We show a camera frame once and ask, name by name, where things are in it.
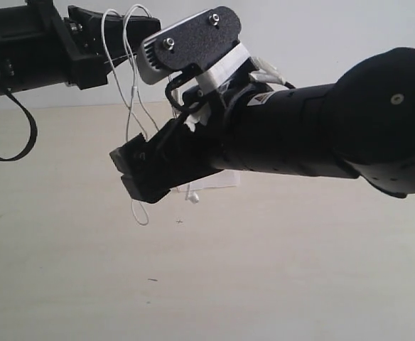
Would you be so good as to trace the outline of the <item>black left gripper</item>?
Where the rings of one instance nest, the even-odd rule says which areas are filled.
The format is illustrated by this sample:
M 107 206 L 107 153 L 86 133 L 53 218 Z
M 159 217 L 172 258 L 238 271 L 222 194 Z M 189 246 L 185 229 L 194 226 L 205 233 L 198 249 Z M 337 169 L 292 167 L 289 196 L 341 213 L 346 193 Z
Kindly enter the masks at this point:
M 123 33 L 132 53 L 161 30 L 154 17 L 103 14 L 68 6 L 62 17 L 52 1 L 27 1 L 0 8 L 0 96 L 66 83 L 81 90 L 107 84 L 109 51 L 113 65 L 126 61 Z

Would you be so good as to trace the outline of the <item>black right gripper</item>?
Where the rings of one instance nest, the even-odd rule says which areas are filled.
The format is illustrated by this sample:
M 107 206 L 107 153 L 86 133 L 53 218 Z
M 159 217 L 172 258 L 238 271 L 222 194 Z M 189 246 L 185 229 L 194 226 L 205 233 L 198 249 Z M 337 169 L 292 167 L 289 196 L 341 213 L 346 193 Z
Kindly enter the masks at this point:
M 173 187 L 223 170 L 264 171 L 264 140 L 249 101 L 264 93 L 257 84 L 229 85 L 205 94 L 183 93 L 185 112 L 149 140 L 143 133 L 109 153 L 131 199 L 155 204 Z

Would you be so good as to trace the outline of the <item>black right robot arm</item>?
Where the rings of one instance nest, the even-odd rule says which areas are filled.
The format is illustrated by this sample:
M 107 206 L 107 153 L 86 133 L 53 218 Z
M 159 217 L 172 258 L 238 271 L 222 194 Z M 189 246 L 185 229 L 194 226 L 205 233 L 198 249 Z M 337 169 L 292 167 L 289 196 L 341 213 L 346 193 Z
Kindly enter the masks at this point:
M 368 58 L 333 84 L 242 87 L 194 129 L 171 119 L 110 156 L 129 195 L 147 203 L 227 170 L 363 178 L 405 198 L 415 194 L 415 48 Z

